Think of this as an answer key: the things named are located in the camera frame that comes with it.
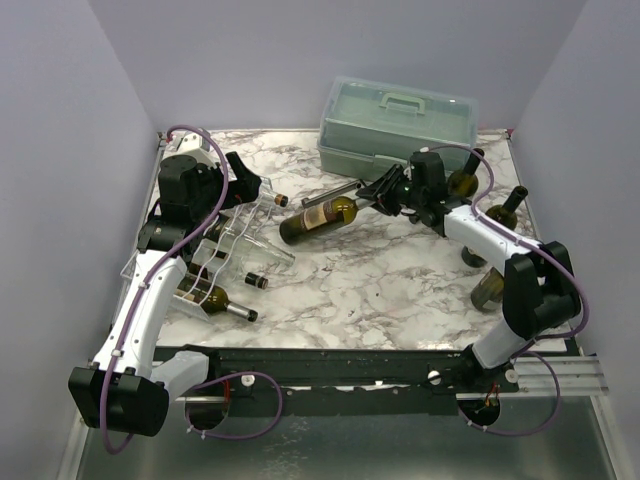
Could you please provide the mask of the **clear acrylic wine rack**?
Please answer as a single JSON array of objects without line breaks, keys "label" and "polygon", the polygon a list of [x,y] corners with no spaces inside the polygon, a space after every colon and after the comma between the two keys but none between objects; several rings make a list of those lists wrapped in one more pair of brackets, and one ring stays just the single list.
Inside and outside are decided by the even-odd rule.
[{"label": "clear acrylic wine rack", "polygon": [[123,310],[117,321],[135,328],[159,326],[170,307],[197,317],[227,312],[255,322],[257,311],[232,301],[226,290],[235,277],[264,289],[265,277],[246,270],[241,258],[264,253],[286,264],[293,259],[266,240],[249,237],[226,210],[255,204],[264,197],[286,203],[287,197],[262,189],[263,180],[229,157],[235,179],[219,168],[187,156],[162,162],[159,196],[138,234],[135,265]]}]

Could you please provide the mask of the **clear glass wine bottle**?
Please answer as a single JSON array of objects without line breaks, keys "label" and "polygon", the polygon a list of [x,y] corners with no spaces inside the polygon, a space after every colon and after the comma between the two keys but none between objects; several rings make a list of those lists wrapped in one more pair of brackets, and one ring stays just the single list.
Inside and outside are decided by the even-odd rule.
[{"label": "clear glass wine bottle", "polygon": [[225,214],[218,216],[205,231],[204,238],[238,258],[251,256],[275,261],[287,267],[295,262],[293,254],[275,246],[262,235],[252,235],[246,223]]}]

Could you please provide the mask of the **dark green labelled wine bottle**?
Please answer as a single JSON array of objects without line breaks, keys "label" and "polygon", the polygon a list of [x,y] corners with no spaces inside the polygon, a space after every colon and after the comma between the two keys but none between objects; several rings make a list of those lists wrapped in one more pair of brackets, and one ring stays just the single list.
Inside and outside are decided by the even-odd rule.
[{"label": "dark green labelled wine bottle", "polygon": [[372,204],[372,200],[346,196],[326,200],[283,220],[280,237],[291,246],[314,239],[351,224],[361,210]]}]

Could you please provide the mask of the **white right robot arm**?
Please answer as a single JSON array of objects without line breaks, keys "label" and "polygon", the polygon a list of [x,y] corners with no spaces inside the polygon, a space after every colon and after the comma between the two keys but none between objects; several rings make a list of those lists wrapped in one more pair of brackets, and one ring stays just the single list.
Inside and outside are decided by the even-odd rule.
[{"label": "white right robot arm", "polygon": [[467,389],[485,390],[496,380],[496,369],[536,340],[551,338],[551,329],[588,317],[566,247],[518,235],[450,191],[437,149],[414,153],[408,166],[392,166],[356,196],[387,216],[412,210],[419,222],[474,250],[502,276],[501,322],[459,357],[457,380]]}]

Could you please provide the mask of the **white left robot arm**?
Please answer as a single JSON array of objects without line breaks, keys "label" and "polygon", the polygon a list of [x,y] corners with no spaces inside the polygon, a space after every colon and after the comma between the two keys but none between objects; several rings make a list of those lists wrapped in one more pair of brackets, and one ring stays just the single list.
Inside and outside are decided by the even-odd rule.
[{"label": "white left robot arm", "polygon": [[168,408],[189,389],[214,393],[220,368],[199,352],[153,364],[156,343],[179,283],[215,215],[254,201],[261,179],[236,152],[225,155],[234,174],[194,156],[164,159],[159,199],[138,234],[133,278],[109,336],[87,367],[73,369],[68,388],[85,423],[103,434],[156,435]]}]

